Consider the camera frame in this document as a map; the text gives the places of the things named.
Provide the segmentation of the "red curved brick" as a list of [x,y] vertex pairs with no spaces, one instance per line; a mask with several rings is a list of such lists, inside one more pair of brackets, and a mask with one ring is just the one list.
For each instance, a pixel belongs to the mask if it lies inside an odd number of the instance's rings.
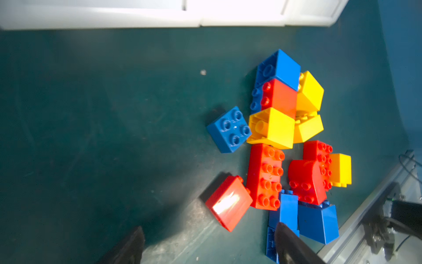
[[300,202],[319,206],[327,198],[316,160],[293,160],[288,170],[289,185]]

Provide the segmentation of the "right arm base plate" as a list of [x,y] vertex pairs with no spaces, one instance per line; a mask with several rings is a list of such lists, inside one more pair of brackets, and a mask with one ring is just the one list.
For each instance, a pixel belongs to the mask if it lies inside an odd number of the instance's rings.
[[391,183],[363,218],[365,239],[373,254],[384,250],[391,260],[395,246],[395,232],[422,238],[422,205],[404,201],[401,186]]

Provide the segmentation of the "small blue square brick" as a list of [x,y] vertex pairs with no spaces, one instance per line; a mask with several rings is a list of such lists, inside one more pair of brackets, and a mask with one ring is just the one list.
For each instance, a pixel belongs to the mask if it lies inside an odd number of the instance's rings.
[[207,130],[223,154],[235,152],[252,135],[250,127],[237,106],[209,124]]

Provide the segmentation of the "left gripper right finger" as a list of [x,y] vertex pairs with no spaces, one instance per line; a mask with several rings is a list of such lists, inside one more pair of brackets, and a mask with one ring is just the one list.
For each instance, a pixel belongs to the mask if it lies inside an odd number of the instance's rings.
[[325,264],[325,262],[284,223],[278,223],[274,238],[280,264]]

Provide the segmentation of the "yellow brick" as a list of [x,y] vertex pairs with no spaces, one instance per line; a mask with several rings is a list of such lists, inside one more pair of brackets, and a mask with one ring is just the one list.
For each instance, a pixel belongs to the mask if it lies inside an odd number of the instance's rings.
[[309,71],[301,73],[297,93],[296,116],[310,112],[318,112],[322,106],[323,87]]
[[266,144],[279,150],[293,148],[295,120],[274,108],[251,115],[249,127],[252,131],[247,139],[249,144]]
[[347,188],[348,185],[352,184],[351,156],[331,154],[330,158],[332,159],[330,165],[332,172],[330,182],[332,186]]

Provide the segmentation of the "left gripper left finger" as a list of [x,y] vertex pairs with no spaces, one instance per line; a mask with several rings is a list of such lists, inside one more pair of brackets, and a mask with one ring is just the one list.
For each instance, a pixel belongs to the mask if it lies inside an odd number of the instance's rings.
[[137,226],[105,253],[97,264],[139,264],[144,247],[145,234],[142,227]]

